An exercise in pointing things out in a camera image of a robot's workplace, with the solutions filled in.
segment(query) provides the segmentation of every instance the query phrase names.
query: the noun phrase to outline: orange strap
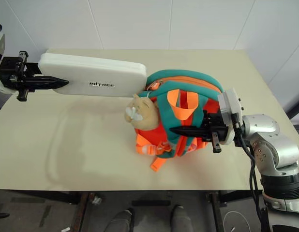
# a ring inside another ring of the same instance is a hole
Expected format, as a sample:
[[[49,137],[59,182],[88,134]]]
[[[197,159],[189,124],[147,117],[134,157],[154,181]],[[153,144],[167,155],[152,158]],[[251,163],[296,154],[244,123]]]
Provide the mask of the orange strap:
[[[167,99],[172,108],[174,116],[179,120],[186,120],[198,107],[198,94],[195,92],[187,92],[187,109],[177,107],[179,97],[179,89],[174,89],[168,92]]]
[[[151,156],[161,155],[165,151],[171,151],[169,143],[160,142],[158,146],[151,144],[142,135],[136,135],[136,151],[139,154],[148,154]]]
[[[155,172],[157,172],[164,165],[166,161],[167,159],[156,157],[154,159],[154,162],[151,164],[150,168],[152,168]]]

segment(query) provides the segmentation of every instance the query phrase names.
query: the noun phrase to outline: white wall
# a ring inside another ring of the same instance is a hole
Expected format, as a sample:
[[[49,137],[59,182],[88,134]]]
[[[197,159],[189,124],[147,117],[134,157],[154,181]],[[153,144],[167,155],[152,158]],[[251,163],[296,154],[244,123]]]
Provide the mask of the white wall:
[[[245,49],[282,107],[299,100],[299,0],[0,0],[6,56],[48,48]]]

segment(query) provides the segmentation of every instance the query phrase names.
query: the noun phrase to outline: table surface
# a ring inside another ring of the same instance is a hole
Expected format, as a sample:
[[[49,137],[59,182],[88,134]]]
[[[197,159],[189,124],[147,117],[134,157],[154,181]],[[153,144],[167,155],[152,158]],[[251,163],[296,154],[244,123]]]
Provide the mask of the table surface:
[[[299,146],[299,135],[243,51],[79,50],[48,52],[139,62],[206,73],[234,87],[244,114],[264,113]],[[135,132],[124,120],[131,99],[29,93],[0,111],[0,189],[213,190],[249,189],[250,161],[241,148],[208,145],[169,159],[157,173],[153,157],[135,152]]]

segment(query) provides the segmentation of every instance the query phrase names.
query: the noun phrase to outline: gray floor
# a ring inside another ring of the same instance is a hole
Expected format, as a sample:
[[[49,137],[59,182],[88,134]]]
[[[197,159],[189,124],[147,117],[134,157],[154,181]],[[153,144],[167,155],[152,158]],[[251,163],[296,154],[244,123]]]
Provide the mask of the gray floor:
[[[202,191],[116,191],[101,192],[100,205],[88,204],[82,232],[103,232],[111,218],[131,206],[133,200],[170,200],[170,206],[134,207],[134,232],[169,232],[170,212],[175,204],[185,206],[195,232],[214,232],[215,224],[211,205]],[[71,227],[76,206],[45,200],[24,194],[0,190],[0,212],[10,213],[0,219],[0,232],[60,232]],[[232,202],[222,207],[226,232],[248,232],[243,214],[252,232],[258,232],[259,222],[251,199]]]

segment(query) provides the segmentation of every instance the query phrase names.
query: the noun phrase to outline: backpack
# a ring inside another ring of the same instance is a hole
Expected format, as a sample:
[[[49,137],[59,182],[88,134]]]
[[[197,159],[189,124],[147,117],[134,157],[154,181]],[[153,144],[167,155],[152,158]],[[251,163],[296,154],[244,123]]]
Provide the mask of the backpack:
[[[139,97],[157,102],[160,124],[153,130],[136,132],[136,151],[155,156],[151,168],[159,171],[167,159],[204,148],[201,138],[180,136],[170,131],[178,126],[200,127],[204,113],[219,111],[220,83],[206,74],[188,70],[162,70],[147,78]]]

